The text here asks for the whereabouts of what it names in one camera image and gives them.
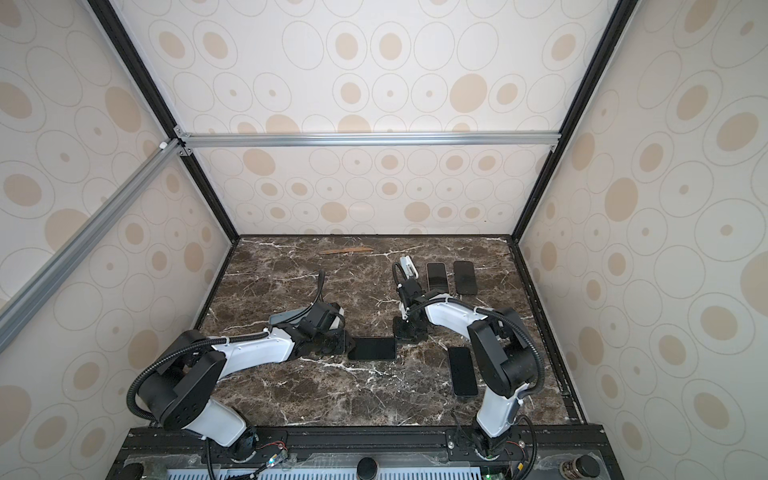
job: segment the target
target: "black knob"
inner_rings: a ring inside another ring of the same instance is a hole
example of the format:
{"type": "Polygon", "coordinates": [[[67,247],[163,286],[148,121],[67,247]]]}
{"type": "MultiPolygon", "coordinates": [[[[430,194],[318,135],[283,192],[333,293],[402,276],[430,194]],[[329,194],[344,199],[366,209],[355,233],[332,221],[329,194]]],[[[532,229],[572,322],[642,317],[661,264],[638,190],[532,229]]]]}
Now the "black knob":
{"type": "Polygon", "coordinates": [[[586,478],[597,478],[600,475],[600,464],[589,455],[576,458],[576,471],[586,478]]]}
{"type": "Polygon", "coordinates": [[[357,478],[359,480],[373,480],[379,472],[379,464],[370,457],[365,457],[357,463],[357,478]]]}
{"type": "Polygon", "coordinates": [[[129,463],[118,473],[118,480],[141,480],[144,466],[141,463],[129,463]]]}

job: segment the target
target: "aluminum frame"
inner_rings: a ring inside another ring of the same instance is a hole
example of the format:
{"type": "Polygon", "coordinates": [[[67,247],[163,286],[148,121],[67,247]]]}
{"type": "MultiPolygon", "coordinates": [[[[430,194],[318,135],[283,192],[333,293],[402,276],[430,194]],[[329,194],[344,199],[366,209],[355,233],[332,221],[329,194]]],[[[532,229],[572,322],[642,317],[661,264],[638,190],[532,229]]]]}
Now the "aluminum frame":
{"type": "Polygon", "coordinates": [[[178,157],[181,152],[179,141],[174,138],[164,143],[166,147],[156,150],[8,302],[0,313],[0,352],[11,344],[168,161],[178,157]]]}
{"type": "Polygon", "coordinates": [[[556,145],[558,131],[402,132],[372,134],[182,134],[187,147],[362,147],[403,145],[556,145]]]}
{"type": "MultiPolygon", "coordinates": [[[[177,127],[176,120],[173,114],[170,112],[170,108],[165,103],[163,95],[157,88],[152,79],[147,66],[141,59],[141,54],[136,49],[131,36],[128,34],[125,26],[121,23],[118,13],[114,10],[114,6],[109,0],[83,0],[87,1],[91,6],[94,17],[101,24],[101,28],[109,38],[110,42],[114,46],[114,50],[118,53],[120,59],[123,61],[128,73],[134,79],[134,82],[147,101],[152,113],[156,117],[160,126],[165,131],[165,134],[171,138],[178,138],[180,130],[177,127]]],[[[208,203],[208,207],[213,212],[216,220],[221,225],[224,233],[229,238],[230,242],[234,242],[237,239],[238,233],[232,220],[227,215],[227,211],[224,209],[219,197],[216,195],[213,187],[211,186],[208,177],[206,177],[203,169],[200,168],[200,164],[191,152],[185,152],[181,157],[184,166],[187,168],[187,172],[192,177],[195,185],[203,195],[203,199],[208,203]]]]}

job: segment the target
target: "brown marble surface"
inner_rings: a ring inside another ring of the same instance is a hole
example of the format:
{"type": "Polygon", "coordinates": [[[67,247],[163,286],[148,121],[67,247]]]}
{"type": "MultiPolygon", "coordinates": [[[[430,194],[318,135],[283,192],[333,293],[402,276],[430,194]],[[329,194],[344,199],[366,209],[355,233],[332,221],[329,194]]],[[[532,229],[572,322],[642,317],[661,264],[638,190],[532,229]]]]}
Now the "brown marble surface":
{"type": "MultiPolygon", "coordinates": [[[[325,301],[345,309],[347,331],[353,336],[391,336],[398,301],[391,265],[406,254],[424,276],[428,262],[444,262],[452,294],[453,262],[472,261],[479,293],[462,299],[479,306],[514,307],[539,350],[545,352],[502,238],[244,238],[202,331],[209,336],[261,331],[269,315],[312,301],[313,273],[323,268],[325,301]],[[373,252],[318,255],[323,250],[357,246],[372,247],[373,252]]],[[[352,362],[344,355],[269,364],[223,379],[214,398],[255,425],[449,425],[455,423],[451,411],[469,424],[482,404],[485,384],[475,367],[479,396],[469,401],[454,397],[448,346],[469,346],[469,342],[433,326],[428,341],[399,345],[395,362],[352,362]]],[[[535,423],[566,423],[548,360],[544,392],[528,398],[523,411],[535,423]]]]}

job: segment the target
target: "black smartphone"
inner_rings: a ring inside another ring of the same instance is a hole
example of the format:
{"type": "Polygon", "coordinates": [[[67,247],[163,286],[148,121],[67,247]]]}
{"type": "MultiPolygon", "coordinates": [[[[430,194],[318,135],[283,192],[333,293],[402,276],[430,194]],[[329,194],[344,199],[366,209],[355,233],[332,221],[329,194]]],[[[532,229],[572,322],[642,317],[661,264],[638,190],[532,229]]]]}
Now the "black smartphone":
{"type": "Polygon", "coordinates": [[[364,336],[355,338],[355,348],[346,354],[350,360],[394,360],[397,355],[395,337],[364,336]]]}
{"type": "Polygon", "coordinates": [[[448,273],[444,263],[427,263],[427,290],[448,293],[448,273]]]}
{"type": "Polygon", "coordinates": [[[469,398],[478,395],[478,381],[472,367],[472,354],[465,346],[448,348],[448,365],[451,368],[453,394],[469,398]]]}
{"type": "Polygon", "coordinates": [[[453,281],[459,295],[477,295],[478,281],[475,278],[475,264],[463,260],[453,263],[453,281]]]}

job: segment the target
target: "patterned wall panel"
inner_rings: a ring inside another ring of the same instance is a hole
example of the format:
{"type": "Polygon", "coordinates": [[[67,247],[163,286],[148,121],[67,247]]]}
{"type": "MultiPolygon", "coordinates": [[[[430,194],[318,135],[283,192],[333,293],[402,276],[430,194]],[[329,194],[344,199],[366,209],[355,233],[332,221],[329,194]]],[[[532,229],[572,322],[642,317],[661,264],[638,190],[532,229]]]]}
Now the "patterned wall panel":
{"type": "Polygon", "coordinates": [[[164,135],[74,0],[0,4],[0,306],[164,135]]]}
{"type": "Polygon", "coordinates": [[[126,388],[192,327],[229,242],[173,160],[0,354],[0,478],[104,478],[126,388]]]}
{"type": "Polygon", "coordinates": [[[114,3],[187,131],[253,133],[557,130],[615,1],[114,3]]]}
{"type": "Polygon", "coordinates": [[[200,149],[241,234],[509,233],[547,145],[200,149]]]}
{"type": "Polygon", "coordinates": [[[522,242],[630,480],[768,471],[768,2],[648,0],[522,242]]]}

